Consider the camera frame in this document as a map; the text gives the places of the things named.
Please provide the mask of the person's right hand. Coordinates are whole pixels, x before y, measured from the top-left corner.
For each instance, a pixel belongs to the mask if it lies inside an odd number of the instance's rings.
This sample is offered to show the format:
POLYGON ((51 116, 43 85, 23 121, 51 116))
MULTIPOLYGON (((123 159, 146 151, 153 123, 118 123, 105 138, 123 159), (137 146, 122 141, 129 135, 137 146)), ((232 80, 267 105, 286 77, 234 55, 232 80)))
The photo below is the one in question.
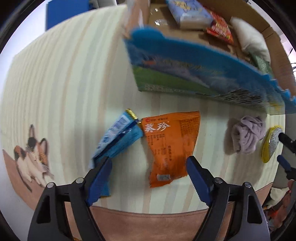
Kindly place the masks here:
POLYGON ((289 180, 288 181, 289 191, 283 197, 283 199, 282 199, 282 205, 279 208, 276 216, 273 219, 274 229, 278 229, 279 227, 281 227, 283 221, 287 217, 287 214, 288 214, 288 210, 287 209, 288 209, 288 206, 290 204, 292 188, 294 186, 295 186, 295 180, 289 180))

